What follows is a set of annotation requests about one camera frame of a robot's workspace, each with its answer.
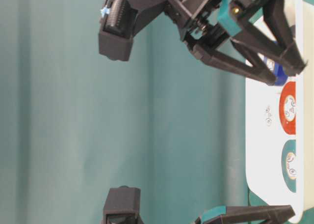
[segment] robotic arm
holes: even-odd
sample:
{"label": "robotic arm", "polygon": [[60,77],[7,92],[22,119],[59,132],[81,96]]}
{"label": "robotic arm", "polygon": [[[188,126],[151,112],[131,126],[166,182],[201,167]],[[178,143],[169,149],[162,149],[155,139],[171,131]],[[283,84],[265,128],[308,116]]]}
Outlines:
{"label": "robotic arm", "polygon": [[[138,188],[111,188],[104,206],[102,224],[144,224],[140,214]],[[291,206],[213,208],[198,217],[193,224],[238,224],[260,221],[260,224],[283,224],[294,216]]]}
{"label": "robotic arm", "polygon": [[[260,8],[276,43],[250,23]],[[208,18],[216,10],[218,22],[213,25]],[[274,85],[277,77],[259,54],[282,65],[288,76],[300,74],[306,66],[288,26],[284,0],[105,0],[100,54],[128,61],[133,38],[162,12],[177,25],[188,50],[206,65],[268,85]],[[217,50],[228,39],[252,66]]]}

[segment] screw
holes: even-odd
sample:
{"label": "screw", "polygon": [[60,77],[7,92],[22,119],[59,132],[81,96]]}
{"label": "screw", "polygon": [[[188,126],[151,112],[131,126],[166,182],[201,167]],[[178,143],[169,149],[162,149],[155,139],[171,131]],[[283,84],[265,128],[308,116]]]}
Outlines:
{"label": "screw", "polygon": [[240,12],[240,9],[238,7],[234,7],[234,8],[232,8],[232,12],[234,14],[238,14]]}

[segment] red circle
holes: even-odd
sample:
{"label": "red circle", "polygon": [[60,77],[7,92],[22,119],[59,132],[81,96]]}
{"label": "red circle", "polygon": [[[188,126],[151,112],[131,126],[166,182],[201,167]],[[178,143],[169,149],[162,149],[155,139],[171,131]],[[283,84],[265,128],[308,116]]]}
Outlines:
{"label": "red circle", "polygon": [[292,121],[287,120],[285,116],[285,102],[288,96],[292,96],[295,100],[295,89],[296,89],[295,82],[288,82],[285,86],[283,91],[281,92],[280,101],[279,101],[279,117],[281,125],[284,131],[289,135],[295,135],[296,133],[296,116]]}

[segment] teal backdrop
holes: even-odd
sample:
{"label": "teal backdrop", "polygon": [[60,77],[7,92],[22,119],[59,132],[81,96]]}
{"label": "teal backdrop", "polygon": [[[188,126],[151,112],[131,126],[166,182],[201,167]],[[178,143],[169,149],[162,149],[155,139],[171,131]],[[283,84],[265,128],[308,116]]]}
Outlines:
{"label": "teal backdrop", "polygon": [[130,62],[100,56],[102,2],[0,0],[0,222],[99,224],[121,185],[147,224],[247,205],[244,78],[195,60],[164,15]]}

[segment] teal circle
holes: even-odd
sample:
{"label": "teal circle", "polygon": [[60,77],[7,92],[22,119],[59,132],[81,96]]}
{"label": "teal circle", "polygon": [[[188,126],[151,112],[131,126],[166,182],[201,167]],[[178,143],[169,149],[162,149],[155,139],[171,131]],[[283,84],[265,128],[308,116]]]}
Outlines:
{"label": "teal circle", "polygon": [[283,176],[286,185],[288,186],[289,190],[296,193],[296,179],[291,179],[287,172],[286,168],[286,159],[289,153],[293,153],[296,156],[296,141],[295,140],[288,140],[284,146],[282,155],[281,155],[281,167],[283,171]]}

